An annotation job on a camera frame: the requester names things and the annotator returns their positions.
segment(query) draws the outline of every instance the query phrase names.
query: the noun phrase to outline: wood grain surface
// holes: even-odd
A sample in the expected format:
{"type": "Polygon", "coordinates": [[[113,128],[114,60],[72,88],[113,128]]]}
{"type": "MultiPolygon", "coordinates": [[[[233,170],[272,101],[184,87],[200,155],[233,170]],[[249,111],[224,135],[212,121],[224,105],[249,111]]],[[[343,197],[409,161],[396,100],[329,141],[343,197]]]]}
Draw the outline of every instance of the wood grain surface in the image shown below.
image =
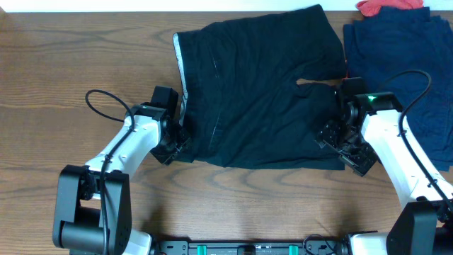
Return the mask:
{"type": "MultiPolygon", "coordinates": [[[[156,85],[180,92],[175,32],[262,14],[9,13],[0,27],[0,253],[67,254],[52,244],[58,175],[97,155],[121,126],[88,109],[89,89],[130,105],[148,101],[156,85]]],[[[340,38],[343,24],[361,18],[327,15],[340,38]]],[[[124,115],[114,101],[93,101],[124,115]]],[[[135,228],[195,240],[388,231],[401,210],[379,164],[360,178],[350,169],[162,166],[149,155],[131,185],[135,228]]]]}

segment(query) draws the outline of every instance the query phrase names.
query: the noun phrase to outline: wooden table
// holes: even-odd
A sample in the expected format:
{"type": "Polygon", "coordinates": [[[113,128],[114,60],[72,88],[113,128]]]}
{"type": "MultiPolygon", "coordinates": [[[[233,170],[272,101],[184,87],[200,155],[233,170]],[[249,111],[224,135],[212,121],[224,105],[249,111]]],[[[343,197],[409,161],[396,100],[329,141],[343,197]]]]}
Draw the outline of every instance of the wooden table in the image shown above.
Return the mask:
{"type": "MultiPolygon", "coordinates": [[[[15,13],[0,19],[0,253],[67,254],[54,248],[58,175],[99,153],[121,124],[85,105],[89,89],[128,104],[156,85],[180,92],[172,35],[263,13],[15,13]]],[[[358,12],[327,13],[340,38],[358,12]]],[[[452,13],[443,13],[453,21],[452,13]]],[[[106,97],[100,110],[122,116],[106,97]]],[[[453,181],[453,174],[444,174],[453,181]]],[[[149,155],[132,179],[133,225],[191,239],[302,239],[389,231],[401,209],[379,164],[347,171],[162,166],[149,155]]]]}

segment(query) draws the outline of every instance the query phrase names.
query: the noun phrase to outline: white wall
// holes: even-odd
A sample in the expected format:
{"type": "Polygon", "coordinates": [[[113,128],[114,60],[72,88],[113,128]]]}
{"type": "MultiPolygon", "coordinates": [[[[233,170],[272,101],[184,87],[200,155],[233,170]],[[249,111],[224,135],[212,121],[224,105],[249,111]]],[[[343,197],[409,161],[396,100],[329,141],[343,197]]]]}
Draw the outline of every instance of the white wall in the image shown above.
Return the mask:
{"type": "MultiPolygon", "coordinates": [[[[67,11],[290,11],[320,4],[351,11],[359,0],[0,0],[6,12],[67,11]]],[[[453,0],[425,0],[432,10],[453,10],[453,0]]]]}

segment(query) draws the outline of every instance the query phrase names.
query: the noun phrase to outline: red cloth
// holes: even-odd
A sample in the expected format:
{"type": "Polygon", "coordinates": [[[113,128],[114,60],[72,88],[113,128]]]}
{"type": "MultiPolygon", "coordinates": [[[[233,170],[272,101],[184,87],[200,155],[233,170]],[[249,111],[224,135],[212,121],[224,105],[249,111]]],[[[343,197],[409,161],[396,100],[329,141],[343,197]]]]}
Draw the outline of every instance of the red cloth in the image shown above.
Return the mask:
{"type": "Polygon", "coordinates": [[[402,10],[423,7],[423,0],[367,0],[358,2],[355,7],[363,16],[371,17],[379,13],[381,7],[391,6],[402,10]]]}

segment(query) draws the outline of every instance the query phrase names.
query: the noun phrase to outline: wire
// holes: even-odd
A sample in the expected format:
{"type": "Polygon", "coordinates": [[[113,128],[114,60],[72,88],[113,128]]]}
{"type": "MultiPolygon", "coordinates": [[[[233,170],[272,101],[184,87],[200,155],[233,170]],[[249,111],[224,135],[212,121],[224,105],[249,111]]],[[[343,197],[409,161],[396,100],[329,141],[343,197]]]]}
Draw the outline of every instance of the wire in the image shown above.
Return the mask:
{"type": "Polygon", "coordinates": [[[130,119],[131,119],[131,125],[130,125],[129,129],[127,130],[127,132],[125,133],[125,135],[123,135],[121,137],[121,139],[115,144],[115,146],[113,146],[113,148],[110,150],[110,152],[108,154],[106,154],[104,162],[103,162],[102,167],[101,167],[101,174],[100,174],[100,177],[99,177],[100,186],[101,186],[101,187],[99,187],[99,193],[100,193],[100,196],[101,196],[101,214],[102,214],[102,221],[103,221],[103,236],[104,236],[104,240],[103,240],[103,254],[104,255],[108,255],[108,221],[107,221],[107,206],[105,204],[105,171],[107,170],[107,165],[109,163],[111,163],[110,160],[112,159],[112,156],[114,155],[115,151],[126,140],[127,136],[129,136],[130,133],[134,130],[135,119],[134,119],[134,115],[132,114],[132,111],[130,110],[129,106],[127,106],[127,104],[124,101],[119,99],[117,96],[115,96],[115,95],[113,95],[113,94],[111,94],[111,93],[109,93],[107,91],[100,90],[100,89],[92,89],[92,90],[86,92],[86,95],[85,95],[86,104],[95,113],[97,113],[99,115],[102,115],[103,117],[106,117],[106,118],[111,119],[111,120],[124,122],[124,120],[120,120],[120,119],[117,119],[117,118],[110,117],[110,116],[105,115],[105,114],[101,113],[100,111],[96,110],[90,104],[89,99],[88,99],[88,97],[92,93],[104,94],[104,95],[107,95],[107,96],[115,99],[118,103],[121,103],[121,105],[124,106],[124,108],[126,108],[126,111],[129,114],[130,119]]]}
{"type": "Polygon", "coordinates": [[[326,244],[327,244],[327,247],[333,251],[333,253],[331,254],[334,254],[335,253],[335,249],[327,242],[326,238],[323,237],[322,235],[320,234],[310,234],[308,237],[305,237],[304,241],[302,242],[302,248],[305,249],[306,252],[308,252],[310,255],[313,255],[313,253],[311,253],[305,246],[306,246],[306,241],[308,241],[310,238],[312,237],[320,237],[326,244]]]}
{"type": "Polygon", "coordinates": [[[430,182],[430,185],[437,191],[437,193],[439,194],[439,196],[443,199],[443,201],[446,203],[447,207],[450,209],[450,212],[453,213],[453,204],[452,202],[448,199],[448,197],[443,193],[443,191],[440,189],[440,187],[437,185],[437,180],[435,180],[431,174],[428,172],[428,170],[425,168],[425,166],[423,166],[423,163],[421,162],[421,160],[417,157],[417,154],[413,151],[412,149],[412,146],[411,144],[409,144],[409,141],[406,137],[406,133],[403,129],[403,120],[404,120],[404,117],[406,117],[408,111],[417,103],[419,102],[419,100],[421,98],[423,98],[424,96],[426,96],[426,94],[430,91],[431,89],[431,83],[432,83],[432,79],[431,79],[431,76],[425,72],[425,71],[422,71],[422,70],[418,70],[418,69],[410,69],[410,70],[406,70],[406,71],[403,71],[403,72],[400,72],[398,74],[395,74],[393,75],[392,77],[388,78],[383,84],[381,84],[381,86],[379,86],[379,88],[383,87],[385,84],[389,83],[391,80],[395,79],[396,77],[399,77],[403,74],[407,74],[407,73],[419,73],[419,74],[422,74],[424,75],[427,79],[428,79],[428,85],[426,86],[426,89],[424,90],[424,92],[422,92],[422,94],[420,94],[416,99],[414,99],[414,101],[412,101],[412,103],[409,104],[409,106],[403,110],[403,112],[401,113],[401,115],[399,116],[399,119],[398,119],[398,130],[399,130],[399,134],[401,136],[401,138],[403,139],[403,142],[405,144],[405,146],[407,147],[409,153],[411,153],[411,156],[413,157],[413,159],[415,160],[415,162],[417,163],[417,165],[420,167],[420,169],[422,170],[422,172],[425,174],[426,178],[428,179],[428,181],[430,182]]]}

